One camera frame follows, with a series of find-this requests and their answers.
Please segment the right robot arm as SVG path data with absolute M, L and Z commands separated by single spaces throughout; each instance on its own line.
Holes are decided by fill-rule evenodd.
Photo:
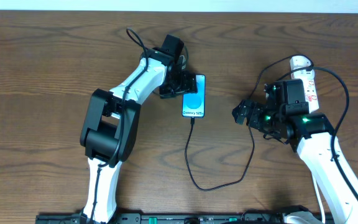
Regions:
M 232 111 L 234 121 L 291 145 L 315 178 L 334 222 L 358 223 L 358 179 L 326 115 L 310 113 L 302 80 L 277 81 L 265 92 L 264 104 L 242 100 Z

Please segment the white power strip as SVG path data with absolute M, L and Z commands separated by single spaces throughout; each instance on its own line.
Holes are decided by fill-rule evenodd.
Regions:
M 305 68 L 291 74 L 291 79 L 301 79 L 305 91 L 305 100 L 309 103 L 309 112 L 312 113 L 319 109 L 318 97 L 316 92 L 316 86 L 314 82 L 314 70 L 311 60 L 305 56 L 297 55 L 290 59 L 291 70 L 298 68 Z

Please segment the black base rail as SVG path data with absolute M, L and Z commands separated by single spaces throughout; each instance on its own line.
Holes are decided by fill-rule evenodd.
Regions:
M 36 223 L 116 223 L 116 224 L 185 224 L 185 223 L 334 223 L 331 213 L 313 213 L 296 205 L 278 210 L 248 209 L 237 213 L 144 213 L 123 210 L 116 205 L 91 206 L 78 213 L 40 213 Z

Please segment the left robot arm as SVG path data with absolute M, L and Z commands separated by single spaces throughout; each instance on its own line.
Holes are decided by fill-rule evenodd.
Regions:
M 197 91 L 195 74 L 185 69 L 181 39 L 167 35 L 161 47 L 144 47 L 138 67 L 120 85 L 91 95 L 80 134 L 90 169 L 81 223 L 108 223 L 117 209 L 122 164 L 132 152 L 144 101 L 159 90 L 162 99 Z

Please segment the blue screen smartphone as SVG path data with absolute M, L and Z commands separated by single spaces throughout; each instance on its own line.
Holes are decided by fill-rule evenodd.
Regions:
M 204 117 L 206 93 L 206 77 L 204 75 L 196 75 L 196 87 L 196 93 L 187 93 L 183 95 L 181 112 L 183 117 Z

